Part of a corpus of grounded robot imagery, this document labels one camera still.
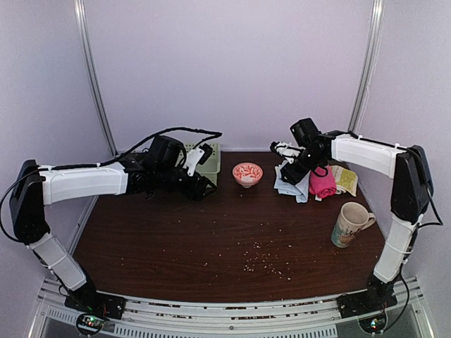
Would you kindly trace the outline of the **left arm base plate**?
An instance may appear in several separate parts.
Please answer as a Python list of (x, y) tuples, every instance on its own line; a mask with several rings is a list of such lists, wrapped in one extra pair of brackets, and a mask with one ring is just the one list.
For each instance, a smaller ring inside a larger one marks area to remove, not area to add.
[(92, 313), (99, 317), (120, 320), (125, 309), (125, 303), (125, 298), (121, 296), (100, 293), (95, 296), (94, 303), (90, 305), (86, 302), (76, 301), (72, 296), (67, 296), (64, 306), (84, 313)]

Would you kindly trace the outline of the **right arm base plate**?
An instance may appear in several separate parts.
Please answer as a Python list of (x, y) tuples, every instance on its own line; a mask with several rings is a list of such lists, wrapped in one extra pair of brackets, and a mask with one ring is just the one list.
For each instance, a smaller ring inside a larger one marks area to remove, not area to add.
[(384, 300), (370, 300), (367, 292), (357, 292), (353, 294), (342, 294), (336, 299), (341, 318), (351, 318), (354, 316), (381, 311), (383, 306), (397, 305), (397, 299), (394, 295)]

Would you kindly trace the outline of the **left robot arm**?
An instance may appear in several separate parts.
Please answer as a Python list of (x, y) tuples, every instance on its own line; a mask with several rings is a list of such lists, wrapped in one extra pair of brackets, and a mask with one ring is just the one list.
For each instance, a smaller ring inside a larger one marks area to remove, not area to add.
[(197, 166), (213, 152), (206, 142), (187, 150), (177, 139), (157, 136), (148, 151), (124, 154), (110, 164), (52, 167), (27, 160), (6, 192), (14, 231), (11, 239), (30, 249), (66, 288), (68, 296), (85, 312), (93, 313), (101, 307), (97, 288), (52, 233), (45, 206), (88, 196), (152, 194), (158, 188), (200, 201), (217, 189), (197, 172)]

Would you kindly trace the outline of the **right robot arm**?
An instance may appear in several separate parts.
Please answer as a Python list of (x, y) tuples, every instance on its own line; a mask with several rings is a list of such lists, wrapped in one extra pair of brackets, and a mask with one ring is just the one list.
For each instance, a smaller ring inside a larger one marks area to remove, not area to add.
[(421, 146), (402, 147), (365, 139), (353, 132), (320, 132), (311, 118), (297, 121), (290, 131), (297, 146), (273, 142), (272, 152), (287, 160), (282, 179), (298, 183), (307, 173), (325, 168), (329, 161), (359, 165), (393, 181), (390, 212), (392, 223), (381, 257), (370, 274), (366, 291), (357, 297), (366, 310), (375, 311), (388, 302), (402, 264), (411, 254), (421, 221), (433, 196), (427, 157)]

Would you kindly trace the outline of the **light blue towel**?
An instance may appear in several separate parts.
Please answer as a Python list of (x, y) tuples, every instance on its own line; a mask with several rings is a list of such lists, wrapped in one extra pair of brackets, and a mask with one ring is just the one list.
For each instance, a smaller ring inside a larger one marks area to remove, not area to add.
[(279, 194), (294, 196), (296, 202), (299, 204), (305, 204), (309, 198), (309, 175), (306, 175), (296, 185), (284, 182), (281, 177), (279, 166), (275, 167), (276, 179), (273, 188), (278, 191)]

